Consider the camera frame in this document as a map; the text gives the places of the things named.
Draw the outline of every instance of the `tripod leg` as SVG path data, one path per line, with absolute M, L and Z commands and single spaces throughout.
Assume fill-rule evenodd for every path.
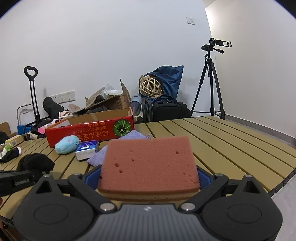
M 212 71 L 212 65 L 209 64 L 209 77 L 210 77 L 210 90 L 211 90 L 211 108 L 210 113 L 211 116 L 214 116 L 215 108 L 214 108 L 214 87 L 213 87 L 213 71 Z
M 215 70 L 215 66 L 214 66 L 214 63 L 213 62 L 211 62 L 211 67 L 212 67 L 212 71 L 213 71 L 213 74 L 214 74 L 214 79 L 215 79 L 217 93 L 218 93 L 218 99 L 219 99 L 219 105 L 220 105 L 220 111 L 221 111 L 220 118 L 223 119 L 223 120 L 225 120 L 225 111 L 224 111 L 224 108 L 223 108 L 223 103 L 222 103 L 222 97 L 221 97 L 221 92 L 220 92 L 220 87 L 219 87 L 217 72 Z
M 193 102 L 193 106 L 192 106 L 192 109 L 191 109 L 191 115 L 193 114 L 194 107 L 195 107 L 195 104 L 196 104 L 196 101 L 197 101 L 198 95 L 199 95 L 199 93 L 200 93 L 200 88 L 202 87 L 202 83 L 203 83 L 203 81 L 204 81 L 204 79 L 205 79 L 205 73 L 206 73 L 206 71 L 207 71 L 207 65 L 208 65 L 208 63 L 205 62 L 205 66 L 204 66 L 204 68 L 203 68 L 203 70 L 202 70 L 202 76 L 200 77 L 200 84 L 199 84 L 199 86 L 198 86 L 198 90 L 197 90 L 197 93 L 196 93 L 196 96 L 195 96 L 195 100 L 194 100 L 194 102 Z

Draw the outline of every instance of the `yellow box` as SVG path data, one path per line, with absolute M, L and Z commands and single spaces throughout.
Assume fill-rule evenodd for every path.
M 12 147 L 22 143 L 24 141 L 24 137 L 22 135 L 14 136 L 5 141 L 5 144 L 9 144 Z

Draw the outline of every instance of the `electrical outlet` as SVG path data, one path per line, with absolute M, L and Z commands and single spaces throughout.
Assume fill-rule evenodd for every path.
M 188 24 L 195 25 L 194 18 L 186 17 L 186 19 L 187 19 L 187 23 L 188 23 Z
M 67 102 L 66 93 L 59 94 L 59 103 Z
M 54 102 L 59 103 L 59 95 L 52 95 L 51 98 Z
M 75 100 L 75 91 L 67 92 L 66 93 L 66 100 L 67 100 L 67 102 Z

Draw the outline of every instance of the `light switch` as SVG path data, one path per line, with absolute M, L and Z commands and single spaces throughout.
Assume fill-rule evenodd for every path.
M 187 23 L 188 24 L 195 25 L 194 18 L 190 18 L 190 17 L 186 17 L 186 18 L 187 18 Z

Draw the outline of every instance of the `black bag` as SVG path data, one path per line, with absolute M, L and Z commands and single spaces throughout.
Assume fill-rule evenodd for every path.
M 51 97 L 47 96 L 43 101 L 43 108 L 51 120 L 59 119 L 59 112 L 64 111 L 64 107 L 57 104 Z
M 0 144 L 4 144 L 4 142 L 8 139 L 8 135 L 5 132 L 0 131 Z
M 142 98 L 143 122 L 167 121 L 191 117 L 187 105 L 181 102 L 154 104 Z
M 153 121 L 166 121 L 191 117 L 187 105 L 180 102 L 155 104 L 152 106 Z

